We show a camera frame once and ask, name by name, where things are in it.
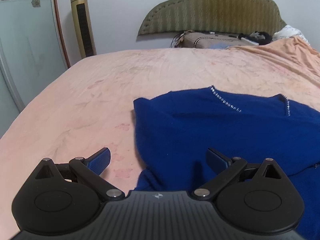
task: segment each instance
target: metal screw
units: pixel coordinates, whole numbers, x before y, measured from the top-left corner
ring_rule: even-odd
[[[197,188],[194,193],[198,197],[206,197],[210,194],[210,191],[206,188]]]
[[[109,196],[109,197],[120,197],[121,194],[122,194],[122,191],[117,188],[109,189],[107,191],[107,196]]]

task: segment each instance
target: logo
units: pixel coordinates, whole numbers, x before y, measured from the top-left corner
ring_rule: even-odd
[[[159,199],[159,198],[162,198],[163,197],[163,195],[161,194],[161,193],[157,193],[157,194],[155,194],[155,195],[153,195],[154,197],[156,197],[157,199]]]

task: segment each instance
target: shower enclosure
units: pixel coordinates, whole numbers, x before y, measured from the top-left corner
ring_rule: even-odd
[[[0,0],[0,137],[67,70],[54,0]]]

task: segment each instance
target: white wall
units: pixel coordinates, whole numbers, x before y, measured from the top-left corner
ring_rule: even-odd
[[[274,0],[283,20],[302,31],[320,51],[320,0]]]
[[[169,48],[174,34],[139,37],[137,33],[147,13],[166,0],[88,0],[97,53],[125,49]],[[62,33],[71,64],[78,62],[79,47],[71,14],[70,0],[58,0]]]

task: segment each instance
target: blue gripper pad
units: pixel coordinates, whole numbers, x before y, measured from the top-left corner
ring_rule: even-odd
[[[223,154],[213,148],[209,148],[205,153],[205,162],[217,175],[232,164],[229,158],[225,157]]]
[[[95,174],[100,175],[110,164],[111,153],[108,148],[102,148],[85,160],[85,165]]]

